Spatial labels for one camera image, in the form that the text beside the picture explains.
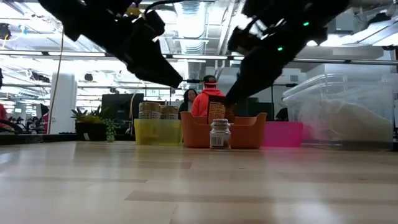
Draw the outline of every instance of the yellow container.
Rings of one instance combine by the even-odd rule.
[[[135,119],[137,145],[179,146],[182,143],[180,120]]]

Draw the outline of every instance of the desk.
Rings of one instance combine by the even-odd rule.
[[[133,142],[0,147],[2,224],[398,222],[398,154]]]

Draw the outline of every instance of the pink container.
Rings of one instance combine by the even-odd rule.
[[[262,147],[300,147],[303,141],[303,123],[267,121]]]

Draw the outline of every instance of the wooden table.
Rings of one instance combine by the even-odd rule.
[[[398,154],[0,147],[1,224],[398,223]]]

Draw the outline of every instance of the ceiling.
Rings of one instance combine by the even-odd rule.
[[[151,2],[144,1],[143,7]],[[217,0],[199,2],[197,5],[174,4],[157,10],[166,23],[165,34],[160,37],[160,46],[163,54],[205,54],[226,55],[227,40],[236,26],[245,26],[249,19],[240,14],[244,1]],[[378,12],[379,9],[390,9],[390,1],[372,4],[366,2],[366,10]],[[187,12],[197,10],[195,17],[190,17]],[[6,0],[0,1],[0,23],[10,24],[12,37],[8,41],[0,40],[0,50],[33,50],[46,52],[59,52],[62,43],[62,25],[51,14],[42,8],[36,0]],[[303,58],[346,58],[346,59],[377,59],[383,56],[381,47],[358,45],[356,47],[307,47],[298,57]],[[65,52],[104,52],[104,50],[81,36],[76,42],[68,37],[64,40]],[[194,76],[201,78],[206,73],[206,67],[220,68],[221,63],[215,64],[214,60],[205,63],[186,60],[172,60],[170,63],[184,77],[191,78],[196,70],[202,73]],[[15,98],[24,97],[29,102],[48,103],[50,84],[32,80],[32,72],[48,77],[51,81],[52,74],[57,70],[57,57],[18,57],[0,55],[0,67],[3,69],[4,83],[9,85],[25,85],[4,87],[0,99],[12,95]],[[296,68],[298,73],[311,70],[315,64],[292,63],[288,68]],[[101,59],[89,57],[69,57],[62,61],[62,69],[74,69],[78,85],[86,88],[78,89],[78,105],[91,105],[100,95],[109,93],[109,88],[104,86],[118,86],[121,93],[132,93],[137,86],[164,88],[147,94],[153,98],[165,98],[168,90],[165,86],[141,82],[131,75],[126,66],[115,59]],[[233,83],[238,68],[228,68],[221,72],[220,82]],[[85,74],[91,73],[94,82],[87,82]],[[182,90],[178,90],[173,98],[182,98]]]

